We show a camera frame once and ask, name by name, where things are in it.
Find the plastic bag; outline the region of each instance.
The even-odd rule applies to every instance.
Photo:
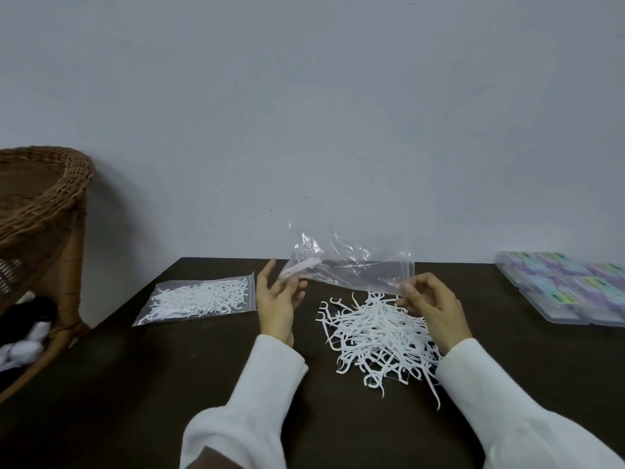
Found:
[[[183,321],[256,310],[254,273],[204,281],[158,283],[133,326]]]
[[[353,290],[402,294],[399,284],[414,275],[410,252],[395,238],[377,239],[378,247],[342,242],[336,231],[312,237],[298,232],[298,243],[279,278],[291,276],[322,281]]]

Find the white long-sleeved shirt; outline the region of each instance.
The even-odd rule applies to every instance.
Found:
[[[185,429],[181,469],[204,448],[245,469],[285,468],[282,424],[307,371],[293,349],[258,336],[230,401]],[[475,339],[451,349],[436,378],[482,443],[485,469],[625,469],[593,434],[532,400]]]

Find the wicker chair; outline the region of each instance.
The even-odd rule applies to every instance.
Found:
[[[0,150],[0,315],[27,290],[49,296],[58,318],[38,361],[0,394],[19,390],[89,326],[78,314],[89,157],[71,148]]]

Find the table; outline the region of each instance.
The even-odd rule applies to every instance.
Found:
[[[258,334],[256,313],[131,328],[154,284],[248,275],[266,260],[182,258],[0,406],[0,466],[172,468],[200,410],[223,405]],[[281,269],[284,262],[278,264]],[[539,404],[625,456],[625,329],[551,324],[489,264],[418,263],[463,302],[474,336]],[[310,282],[295,349],[310,370],[283,427],[290,468],[474,468],[484,454],[439,387],[336,370],[315,322],[320,301],[351,292]],[[364,293],[357,293],[362,298]]]

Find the gray wall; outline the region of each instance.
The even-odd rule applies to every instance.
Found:
[[[83,311],[287,224],[625,263],[625,0],[2,0],[2,146],[81,149]]]

